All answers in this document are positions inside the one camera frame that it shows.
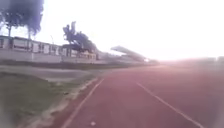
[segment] red running track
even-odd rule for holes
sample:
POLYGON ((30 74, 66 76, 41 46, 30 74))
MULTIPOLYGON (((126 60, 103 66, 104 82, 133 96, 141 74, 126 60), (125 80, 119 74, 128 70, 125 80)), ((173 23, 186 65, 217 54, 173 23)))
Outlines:
POLYGON ((223 70, 157 66, 113 71, 101 80, 50 128, 224 128, 223 70))

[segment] sky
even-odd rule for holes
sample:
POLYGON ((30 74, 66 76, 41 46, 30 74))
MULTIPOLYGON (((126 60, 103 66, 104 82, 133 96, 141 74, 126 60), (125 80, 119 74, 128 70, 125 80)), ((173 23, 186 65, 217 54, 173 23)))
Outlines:
POLYGON ((43 14, 40 41, 66 43, 62 28, 76 21, 102 51, 121 45, 160 60, 224 55, 223 0, 45 0, 43 14))

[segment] green grass field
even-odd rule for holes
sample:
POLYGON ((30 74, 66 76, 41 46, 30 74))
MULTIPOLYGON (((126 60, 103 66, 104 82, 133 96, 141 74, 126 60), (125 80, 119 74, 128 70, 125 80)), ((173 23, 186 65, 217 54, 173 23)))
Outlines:
POLYGON ((89 75, 57 85, 27 75, 0 73, 0 108, 13 125, 18 125, 49 108, 73 88, 92 79, 89 75))

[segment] grass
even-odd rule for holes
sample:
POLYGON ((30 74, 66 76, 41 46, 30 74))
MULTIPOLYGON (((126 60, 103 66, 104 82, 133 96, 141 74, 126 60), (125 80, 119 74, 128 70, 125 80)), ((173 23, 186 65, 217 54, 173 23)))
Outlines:
POLYGON ((116 62, 110 64, 85 64, 85 63, 74 64, 74 63, 32 63, 32 62, 12 61, 12 60, 0 61, 0 65, 32 66, 43 68, 80 69, 80 70, 113 69, 113 68, 127 68, 127 67, 139 66, 139 65, 116 63, 116 62))
POLYGON ((18 125, 40 114, 75 87, 93 78, 86 76, 72 83, 56 85, 27 75, 0 73, 0 106, 11 123, 18 125))

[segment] white lane line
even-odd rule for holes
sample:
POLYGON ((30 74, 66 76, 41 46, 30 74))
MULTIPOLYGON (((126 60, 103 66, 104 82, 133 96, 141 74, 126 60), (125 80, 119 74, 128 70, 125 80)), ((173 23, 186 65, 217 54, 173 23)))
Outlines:
POLYGON ((96 90, 96 88, 103 82, 104 79, 102 79, 99 83, 97 83, 93 89, 89 92, 89 94, 84 98, 84 100, 77 106, 77 108, 72 112, 71 116, 65 121, 65 123, 62 125, 61 128, 68 128, 69 125, 72 123, 73 119, 77 116, 80 109, 82 108, 83 104, 92 96, 93 92, 96 90))
POLYGON ((191 117, 189 117, 188 115, 184 114, 183 112, 181 112, 179 109, 173 107, 172 105, 170 105, 169 103, 167 103, 166 101, 164 101, 162 98, 160 98, 159 96, 156 96, 152 91, 150 91, 149 89, 147 89, 146 87, 144 87, 142 84, 140 83, 136 83, 139 87, 143 88, 149 95, 151 95, 152 97, 156 98, 157 100, 159 100, 161 103, 163 103, 164 105, 166 105, 167 107, 169 107, 170 109, 172 109, 173 111, 175 111, 176 113, 180 114, 181 116, 183 116, 186 120, 192 122, 193 124, 195 124, 196 126, 198 126, 199 128, 205 128, 202 124, 200 124, 199 122, 193 120, 191 117))

